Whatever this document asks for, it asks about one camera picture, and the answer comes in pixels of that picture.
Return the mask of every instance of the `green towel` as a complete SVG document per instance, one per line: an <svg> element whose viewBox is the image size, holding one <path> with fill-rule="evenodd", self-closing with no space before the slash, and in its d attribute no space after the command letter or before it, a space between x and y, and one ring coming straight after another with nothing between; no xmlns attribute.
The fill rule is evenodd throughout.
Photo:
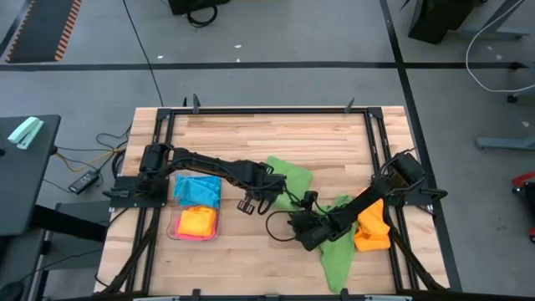
<svg viewBox="0 0 535 301"><path fill-rule="evenodd" d="M273 167L273 173L285 175L286 186L299 200L303 199L304 193L308 190L312 181L312 173L306 169L295 166L286 161L279 160L274 156L269 156L266 163ZM341 196L336 199L334 206L340 206L351 202L350 196ZM299 207L292 205L288 194L278 196L273 205L278 210L296 211ZM323 207L325 211L332 207ZM354 256L353 237L357 228L357 222L351 227L351 231L343 235L336 242L324 242L319 245L321 252L321 264L324 267L327 284L333 293L340 293L344 288L345 281L349 274L349 268Z"/></svg>
<svg viewBox="0 0 535 301"><path fill-rule="evenodd" d="M340 196L334 201L334 206L341 206L353 200L350 196ZM322 207L324 211L330 210L332 207ZM319 245L321 252L321 264L324 266L325 277L327 284L333 293L340 293L344 288L345 281L349 275L349 268L353 262L354 256L354 233L357 229L357 222L351 227L351 230L345 233L341 238L335 242L324 242Z"/></svg>
<svg viewBox="0 0 535 301"><path fill-rule="evenodd" d="M288 191L292 192L299 200L302 200L304 193L308 190L308 186L312 181L312 172L302 167L295 166L292 163L282 161L274 156L269 156L266 163L273 167L274 174L286 176L286 187L288 188ZM299 210L299 207L292 205L287 193L278 196L273 205L278 210Z"/></svg>

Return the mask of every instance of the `gray floor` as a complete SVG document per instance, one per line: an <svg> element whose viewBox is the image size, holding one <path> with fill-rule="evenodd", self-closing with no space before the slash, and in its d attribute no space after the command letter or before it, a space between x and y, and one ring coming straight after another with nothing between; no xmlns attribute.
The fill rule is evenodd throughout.
<svg viewBox="0 0 535 301"><path fill-rule="evenodd" d="M0 2L0 37L23 0ZM467 40L451 35L438 46L406 37L413 4L389 0L405 62L462 62ZM481 26L501 0L477 9L463 25ZM150 61L158 63L365 61L393 62L376 0L233 0L221 7L208 28L190 27L158 0L127 0ZM527 0L508 22L534 30L535 1ZM535 37L521 41L482 40L471 60L534 59ZM120 0L85 0L60 64L142 64L145 62ZM491 87L533 84L525 70L476 70ZM511 194L510 180L532 170L532 153L478 150L479 135L525 137L533 134L535 98L507 104L502 94L481 89L465 70L408 70L436 179L450 196L446 220L463 288L468 292L535 296L535 246L527 239L533 224ZM197 93L203 105L405 105L395 69L241 69L158 70L155 77L166 105L181 105ZM122 133L135 107L157 106L148 71L0 72L1 116L60 114L57 144L93 147L102 131ZM90 160L91 153L67 153ZM74 180L53 158L46 178L67 186ZM104 185L80 196L43 185L38 202L104 200ZM95 269L51 274L50 298L87 295Z"/></svg>

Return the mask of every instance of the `blue cloth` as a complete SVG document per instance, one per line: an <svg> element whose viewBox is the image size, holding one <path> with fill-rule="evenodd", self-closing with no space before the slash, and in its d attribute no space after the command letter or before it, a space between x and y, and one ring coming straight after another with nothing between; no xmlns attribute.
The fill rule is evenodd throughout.
<svg viewBox="0 0 535 301"><path fill-rule="evenodd" d="M175 200L182 206L219 208L221 179L217 176L181 176L176 178Z"/></svg>

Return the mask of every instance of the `orange cloth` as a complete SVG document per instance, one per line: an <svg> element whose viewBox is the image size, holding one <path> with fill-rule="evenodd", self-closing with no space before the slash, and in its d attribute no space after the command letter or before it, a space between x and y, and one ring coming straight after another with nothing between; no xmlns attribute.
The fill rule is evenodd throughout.
<svg viewBox="0 0 535 301"><path fill-rule="evenodd" d="M359 229L354 234L354 245L361 252L384 250L390 247L388 231L383 222L383 200L380 199L359 214Z"/></svg>
<svg viewBox="0 0 535 301"><path fill-rule="evenodd" d="M181 214L181 220L176 231L179 234L208 237L212 235L216 210L210 207L189 207Z"/></svg>

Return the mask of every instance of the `green object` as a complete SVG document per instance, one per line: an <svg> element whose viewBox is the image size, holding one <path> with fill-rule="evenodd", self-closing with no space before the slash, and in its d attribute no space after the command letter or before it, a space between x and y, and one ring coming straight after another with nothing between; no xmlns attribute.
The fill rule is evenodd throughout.
<svg viewBox="0 0 535 301"><path fill-rule="evenodd" d="M282 161L274 156L269 156L266 163L273 167L273 173L286 176L286 187L288 188L288 191L292 192L299 200L302 200L304 193L308 190L308 186L312 181L312 172L302 167L295 166L292 163ZM278 196L273 205L278 210L299 210L299 207L292 205L287 193Z"/></svg>
<svg viewBox="0 0 535 301"><path fill-rule="evenodd" d="M17 148L26 150L33 138L43 127L43 122L36 117L28 117L21 125L9 135L8 140L11 143L18 143Z"/></svg>
<svg viewBox="0 0 535 301"><path fill-rule="evenodd" d="M312 181L312 172L295 166L294 164L282 161L274 156L269 156L266 163L273 167L273 173L285 175L286 186L299 200L303 199L304 193L308 190L310 182ZM322 207L324 211L328 211L333 207L341 206L353 200L350 196L341 196L334 201L334 206ZM273 205L278 210L297 211L301 208L292 205L292 202L287 193L278 196ZM324 242L319 245L321 252L321 264L324 267L327 284L333 293L340 293L344 288L345 281L349 275L349 268L353 262L354 256L354 233L357 229L357 222L351 227L351 230L339 238L336 242Z"/></svg>
<svg viewBox="0 0 535 301"><path fill-rule="evenodd" d="M341 206L353 200L350 196L341 196L334 201L333 207ZM333 207L322 207L324 211L328 211ZM353 262L354 256L354 233L357 229L357 222L353 223L351 230L335 242L324 242L319 245L321 252L321 264L324 266L325 277L327 284L333 293L340 293L344 288L345 281L349 275L349 268Z"/></svg>

